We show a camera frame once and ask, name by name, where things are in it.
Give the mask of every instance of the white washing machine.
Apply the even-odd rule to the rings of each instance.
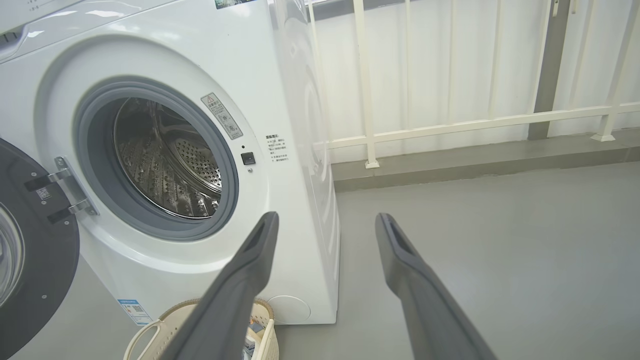
[[[340,226],[303,1],[37,3],[0,5],[0,138],[45,169],[28,196],[55,226],[77,217],[114,298],[142,325],[199,297],[277,211],[260,297],[280,323],[335,322]],[[53,208],[56,181],[75,206]]]

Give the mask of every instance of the gray floor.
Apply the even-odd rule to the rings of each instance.
[[[282,360],[411,359],[374,217],[395,216],[500,359],[640,358],[640,163],[340,193],[336,325],[276,329]],[[82,261],[12,359],[121,359],[137,327]]]

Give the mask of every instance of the white laundry basket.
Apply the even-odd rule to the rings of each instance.
[[[131,352],[133,348],[140,338],[153,327],[156,328],[156,333],[147,346],[145,346],[144,350],[142,350],[142,353],[138,356],[138,360],[159,359],[166,346],[182,326],[182,323],[184,323],[198,304],[198,300],[199,299],[181,302],[167,310],[158,320],[145,325],[129,342],[123,359],[132,360]],[[253,321],[264,326],[264,334],[262,335],[260,347],[254,352],[252,360],[278,360],[280,357],[280,349],[278,348],[278,340],[274,328],[275,320],[271,306],[264,300],[256,299],[251,310],[251,318]]]

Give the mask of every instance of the washing machine door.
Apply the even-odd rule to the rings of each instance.
[[[43,182],[47,175],[0,139],[0,359],[49,321],[76,273],[76,217],[60,186]]]

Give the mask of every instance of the warning label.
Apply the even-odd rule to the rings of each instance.
[[[269,156],[271,162],[279,163],[281,161],[289,160],[289,154],[287,153],[287,142],[278,134],[267,135],[267,147],[269,149]]]
[[[225,131],[227,132],[231,140],[237,139],[243,135],[234,118],[231,117],[231,114],[227,111],[227,108],[222,105],[222,102],[218,100],[214,93],[205,95],[201,97],[200,100],[202,100],[202,102],[207,106],[213,116],[218,119],[222,127],[225,128]]]
[[[216,0],[216,8],[217,9],[228,8],[229,6],[248,3],[249,1],[254,1],[254,0]]]
[[[118,300],[118,302],[136,324],[142,326],[153,321],[137,300]]]

